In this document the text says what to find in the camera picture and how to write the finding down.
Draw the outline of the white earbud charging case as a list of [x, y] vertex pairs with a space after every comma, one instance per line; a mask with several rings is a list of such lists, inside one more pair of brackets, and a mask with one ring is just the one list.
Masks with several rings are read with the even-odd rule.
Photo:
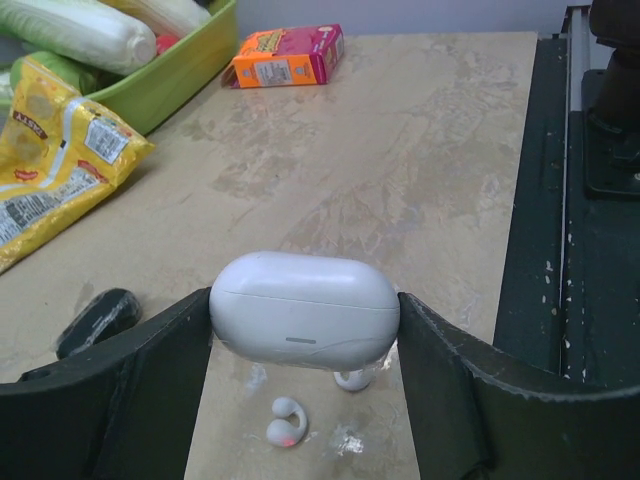
[[209, 293], [212, 328], [247, 360], [357, 371], [386, 355], [400, 324], [398, 295], [352, 259], [277, 251], [228, 264]]

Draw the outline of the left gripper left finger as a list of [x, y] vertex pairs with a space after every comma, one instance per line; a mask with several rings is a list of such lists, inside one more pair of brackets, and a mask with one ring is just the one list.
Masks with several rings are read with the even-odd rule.
[[211, 352], [209, 293], [2, 384], [2, 478], [183, 478]]

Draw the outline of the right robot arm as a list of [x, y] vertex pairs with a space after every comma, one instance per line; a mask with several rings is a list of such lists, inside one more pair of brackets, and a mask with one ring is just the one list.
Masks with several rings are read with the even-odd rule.
[[639, 3], [595, 1], [589, 27], [612, 54], [583, 78], [585, 187], [601, 198], [639, 199]]

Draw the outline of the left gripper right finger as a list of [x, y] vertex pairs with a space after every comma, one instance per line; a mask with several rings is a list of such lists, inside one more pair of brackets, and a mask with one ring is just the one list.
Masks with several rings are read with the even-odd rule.
[[423, 479], [636, 479], [639, 389], [538, 369], [401, 292], [397, 347]]

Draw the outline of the black earbud charging case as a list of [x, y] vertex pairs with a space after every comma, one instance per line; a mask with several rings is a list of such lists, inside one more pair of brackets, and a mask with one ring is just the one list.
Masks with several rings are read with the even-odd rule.
[[142, 306], [129, 290], [112, 288], [94, 297], [56, 341], [56, 357], [66, 359], [134, 327]]

